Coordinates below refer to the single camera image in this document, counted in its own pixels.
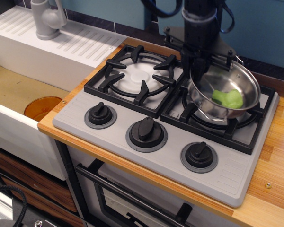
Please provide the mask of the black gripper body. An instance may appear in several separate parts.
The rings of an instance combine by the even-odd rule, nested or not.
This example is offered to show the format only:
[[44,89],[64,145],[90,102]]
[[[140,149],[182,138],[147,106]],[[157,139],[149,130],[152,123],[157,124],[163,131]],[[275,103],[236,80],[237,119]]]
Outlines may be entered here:
[[194,57],[211,57],[211,65],[225,71],[230,71],[236,51],[226,44],[219,34],[211,37],[202,37],[193,32],[193,39],[189,40],[183,27],[167,26],[163,29],[167,47],[181,52],[183,48],[191,51]]

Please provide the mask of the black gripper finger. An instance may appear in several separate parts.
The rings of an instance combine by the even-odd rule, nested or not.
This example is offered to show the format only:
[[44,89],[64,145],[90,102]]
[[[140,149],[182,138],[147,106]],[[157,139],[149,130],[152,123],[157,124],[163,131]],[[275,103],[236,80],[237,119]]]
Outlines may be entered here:
[[211,65],[211,57],[206,58],[194,57],[193,58],[193,81],[198,82],[202,76],[208,71]]
[[194,63],[194,55],[191,51],[187,50],[186,48],[183,48],[181,50],[181,62],[182,62],[182,68],[184,75],[193,80],[193,63]]

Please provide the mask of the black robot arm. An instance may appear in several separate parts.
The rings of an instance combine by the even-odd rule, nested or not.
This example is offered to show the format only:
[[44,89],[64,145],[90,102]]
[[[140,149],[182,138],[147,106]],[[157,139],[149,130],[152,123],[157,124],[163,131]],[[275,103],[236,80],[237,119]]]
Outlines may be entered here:
[[231,69],[236,51],[220,34],[229,33],[235,22],[223,30],[224,11],[234,19],[224,0],[186,0],[181,10],[184,27],[167,26],[163,30],[164,44],[180,52],[184,74],[194,82],[200,81],[212,65],[225,71]]

